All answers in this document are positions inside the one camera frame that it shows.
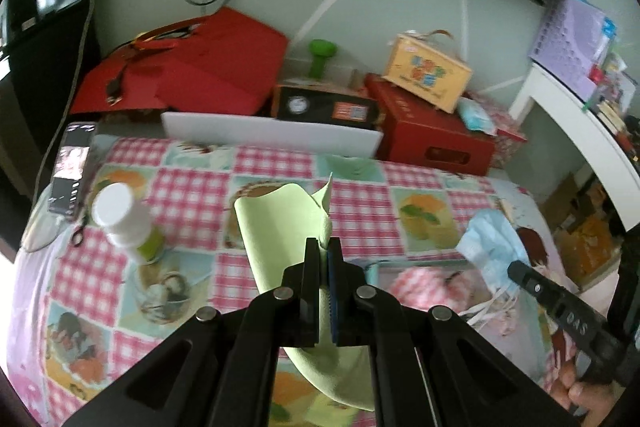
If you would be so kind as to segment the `person's hand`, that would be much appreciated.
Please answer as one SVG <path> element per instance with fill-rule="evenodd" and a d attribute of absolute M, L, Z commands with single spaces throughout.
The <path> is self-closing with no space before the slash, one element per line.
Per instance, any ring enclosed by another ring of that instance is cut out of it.
<path fill-rule="evenodd" d="M 550 389 L 550 395 L 568 410 L 572 405 L 586 410 L 583 426 L 599 426 L 612 411 L 617 395 L 613 385 L 589 384 L 577 378 L 572 361 L 565 362 Z"/>

